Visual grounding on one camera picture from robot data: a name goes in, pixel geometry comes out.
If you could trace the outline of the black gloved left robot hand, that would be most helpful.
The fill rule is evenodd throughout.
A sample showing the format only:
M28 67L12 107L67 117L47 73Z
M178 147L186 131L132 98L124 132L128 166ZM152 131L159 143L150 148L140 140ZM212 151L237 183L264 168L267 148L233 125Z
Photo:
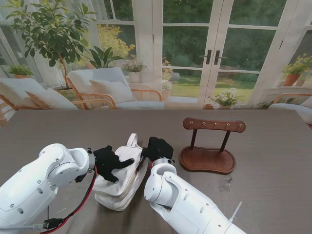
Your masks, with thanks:
M96 159L97 173L105 180L112 183L118 183L119 181L119 179L112 174L114 169L126 168L135 161L133 158L120 161L119 156L112 151L112 146L110 145L93 151L93 154Z

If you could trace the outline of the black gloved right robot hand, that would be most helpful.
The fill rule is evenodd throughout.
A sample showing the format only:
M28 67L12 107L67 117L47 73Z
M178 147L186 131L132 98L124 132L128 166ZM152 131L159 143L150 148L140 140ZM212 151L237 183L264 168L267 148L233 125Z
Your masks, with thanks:
M154 162L160 158L172 159L174 153L173 147L162 138L150 137L148 146L143 147L141 156Z

